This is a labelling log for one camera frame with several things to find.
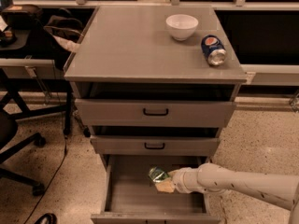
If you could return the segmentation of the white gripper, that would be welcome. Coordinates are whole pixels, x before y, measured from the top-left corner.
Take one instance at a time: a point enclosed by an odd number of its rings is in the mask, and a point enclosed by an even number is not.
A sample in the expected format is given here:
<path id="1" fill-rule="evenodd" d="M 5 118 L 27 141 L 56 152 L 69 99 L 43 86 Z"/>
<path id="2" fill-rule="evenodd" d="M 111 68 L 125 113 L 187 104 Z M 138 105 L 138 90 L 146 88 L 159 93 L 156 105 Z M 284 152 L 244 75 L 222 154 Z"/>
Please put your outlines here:
<path id="1" fill-rule="evenodd" d="M 168 172 L 171 178 L 167 178 L 155 184 L 160 192 L 173 193 L 176 190 L 179 193 L 190 194 L 192 192 L 200 192 L 201 186 L 197 182 L 198 170 L 194 168 L 181 168 Z"/>

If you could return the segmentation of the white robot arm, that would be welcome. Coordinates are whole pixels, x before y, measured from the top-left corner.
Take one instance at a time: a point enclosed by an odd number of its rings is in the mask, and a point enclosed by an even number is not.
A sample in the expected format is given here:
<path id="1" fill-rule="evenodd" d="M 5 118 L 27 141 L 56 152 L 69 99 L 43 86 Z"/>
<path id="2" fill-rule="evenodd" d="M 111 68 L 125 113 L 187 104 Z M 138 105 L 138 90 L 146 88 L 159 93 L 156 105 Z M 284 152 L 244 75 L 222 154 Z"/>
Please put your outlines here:
<path id="1" fill-rule="evenodd" d="M 289 210 L 288 224 L 299 224 L 299 176 L 237 172 L 214 163 L 197 168 L 185 167 L 166 172 L 159 167 L 149 170 L 149 178 L 161 192 L 190 194 L 221 193 L 233 190 Z"/>

